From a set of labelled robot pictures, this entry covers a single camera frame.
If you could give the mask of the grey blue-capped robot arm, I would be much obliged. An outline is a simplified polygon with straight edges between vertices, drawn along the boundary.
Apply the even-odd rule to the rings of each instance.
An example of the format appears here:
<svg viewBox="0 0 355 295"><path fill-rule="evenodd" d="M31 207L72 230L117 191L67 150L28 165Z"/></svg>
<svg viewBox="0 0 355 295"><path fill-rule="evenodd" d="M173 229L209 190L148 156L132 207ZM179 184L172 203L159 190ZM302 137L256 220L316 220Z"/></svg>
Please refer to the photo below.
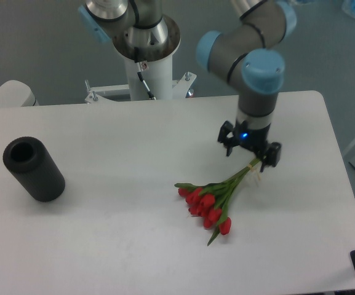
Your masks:
<svg viewBox="0 0 355 295"><path fill-rule="evenodd" d="M229 33L209 31L196 46L197 63L239 95L235 123L225 122L218 141L231 153L242 147L275 167L282 146L268 141L284 59L273 50L295 29L297 17L285 1L233 1L240 25ZM172 82L172 57L181 42L176 22L160 1L86 1L78 9L99 42L111 42L123 58L131 100L183 96Z"/></svg>

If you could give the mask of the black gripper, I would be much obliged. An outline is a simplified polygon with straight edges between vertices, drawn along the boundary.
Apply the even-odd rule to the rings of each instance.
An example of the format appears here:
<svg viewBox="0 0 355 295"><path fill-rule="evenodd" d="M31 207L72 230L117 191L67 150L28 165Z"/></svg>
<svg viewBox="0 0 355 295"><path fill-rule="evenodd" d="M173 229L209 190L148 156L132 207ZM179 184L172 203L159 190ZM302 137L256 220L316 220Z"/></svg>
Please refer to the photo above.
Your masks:
<svg viewBox="0 0 355 295"><path fill-rule="evenodd" d="M236 146L253 152L260 159L260 172L264 172L266 167L276 167L281 158L281 143L268 143L270 126L249 129L246 121L239 123L236 120L235 127L225 121L220 127L217 141L226 149L226 156L230 156Z"/></svg>

